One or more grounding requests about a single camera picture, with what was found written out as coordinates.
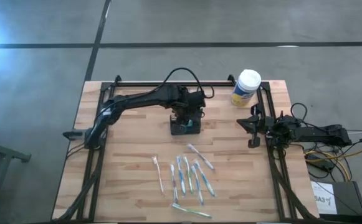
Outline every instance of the white lid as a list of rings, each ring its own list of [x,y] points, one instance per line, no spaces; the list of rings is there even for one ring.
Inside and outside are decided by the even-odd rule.
[[[237,84],[245,90],[256,90],[261,84],[261,76],[254,70],[245,69],[241,75],[239,75]]]

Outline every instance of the concrete floor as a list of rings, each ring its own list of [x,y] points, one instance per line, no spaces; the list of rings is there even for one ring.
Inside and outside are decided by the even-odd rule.
[[[104,3],[0,0],[0,44],[92,44]],[[102,43],[357,41],[362,0],[113,0],[102,37]],[[0,49],[0,144],[32,154],[28,164],[11,164],[0,223],[50,219],[68,146],[62,132],[74,123],[91,51]],[[286,80],[292,102],[309,107],[310,123],[362,129],[362,47],[100,49],[92,80],[162,80],[179,66],[202,80],[252,68],[266,80]],[[173,79],[192,78],[180,72]],[[362,154],[349,161],[362,193]]]

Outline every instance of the butcher block tabletop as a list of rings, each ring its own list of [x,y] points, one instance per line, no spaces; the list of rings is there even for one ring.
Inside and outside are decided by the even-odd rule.
[[[278,116],[290,113],[290,98],[283,80],[269,81]],[[92,127],[102,82],[86,82],[75,120],[76,129]],[[146,92],[153,87],[116,87],[115,95]],[[204,88],[207,95],[209,87]],[[250,107],[258,102],[253,96],[243,108],[231,102],[232,87],[214,87],[215,97],[206,99],[200,134],[172,136],[169,131],[171,109],[149,106],[126,110],[108,130],[102,176],[98,191],[96,222],[270,222],[279,221],[276,209],[268,154],[261,137],[261,146],[250,149],[251,138],[236,119],[248,118]],[[70,148],[79,145],[74,141]],[[213,172],[186,145],[192,144],[215,167]],[[52,218],[58,218],[80,192],[88,151],[82,149],[65,162],[64,172]],[[175,172],[179,204],[212,216],[200,217],[171,207],[173,184],[170,165],[176,165],[176,156],[184,155],[190,164],[197,159],[216,193],[211,196],[201,176],[204,205],[196,194],[191,195],[187,177],[184,177],[186,196],[183,196],[178,171]],[[158,173],[152,157],[157,156],[163,180],[164,195],[160,190]],[[290,146],[286,155],[287,168],[294,192],[308,210],[318,217],[310,179],[300,147]],[[85,205],[89,211],[90,195]],[[287,201],[282,191],[288,216]]]

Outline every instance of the toothbrush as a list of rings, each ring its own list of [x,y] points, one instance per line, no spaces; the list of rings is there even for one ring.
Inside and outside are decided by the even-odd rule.
[[[184,212],[189,212],[189,213],[193,213],[193,214],[196,214],[196,215],[201,215],[201,216],[206,217],[206,218],[212,218],[210,215],[205,214],[203,212],[199,212],[199,211],[188,209],[188,208],[183,208],[180,205],[178,205],[177,203],[173,203],[171,206],[173,208],[177,208],[177,209],[182,210]]]
[[[161,193],[164,195],[163,183],[162,183],[162,181],[161,181],[161,174],[160,174],[160,166],[158,165],[157,157],[154,156],[154,157],[152,157],[152,159],[153,159],[153,163],[157,166],[158,179],[159,179],[159,181],[160,181]]]
[[[173,190],[174,190],[174,202],[178,202],[178,193],[176,192],[175,175],[174,175],[174,164],[171,164],[171,173],[173,175]]]
[[[201,177],[203,178],[204,183],[206,184],[208,191],[210,191],[210,194],[215,197],[216,194],[214,193],[214,190],[211,187],[211,184],[208,182],[207,177],[204,175],[203,170],[201,170],[200,164],[197,159],[194,160],[194,165],[200,170]]]
[[[179,181],[181,182],[181,186],[182,186],[182,193],[185,196],[186,195],[185,183],[183,181],[183,174],[182,174],[182,169],[181,169],[181,159],[179,158],[179,156],[176,157],[176,163],[178,164],[178,174],[179,174]]]
[[[194,168],[194,166],[192,166],[192,172],[193,172],[193,174],[194,174],[194,176],[196,178],[196,186],[198,187],[200,204],[204,205],[203,195],[201,194],[201,188],[200,188],[198,173],[196,172],[196,169]]]
[[[186,156],[183,156],[183,161],[185,162],[185,166],[187,168],[187,174],[188,174],[189,187],[191,189],[191,194],[193,194],[193,184],[192,184],[192,178],[191,178],[191,170],[189,169],[188,158],[186,158]]]
[[[187,144],[186,147],[188,147],[188,149],[194,151],[198,156],[200,156],[200,158],[204,161],[204,163],[206,163],[208,167],[210,167],[211,170],[215,170],[211,163],[194,146],[192,146],[191,144]]]

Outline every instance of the disinfecting wipes container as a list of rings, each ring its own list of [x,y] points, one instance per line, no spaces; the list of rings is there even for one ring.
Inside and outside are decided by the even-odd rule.
[[[236,106],[245,106],[254,96],[255,91],[261,84],[261,76],[254,70],[245,69],[239,79],[232,94],[232,102]]]

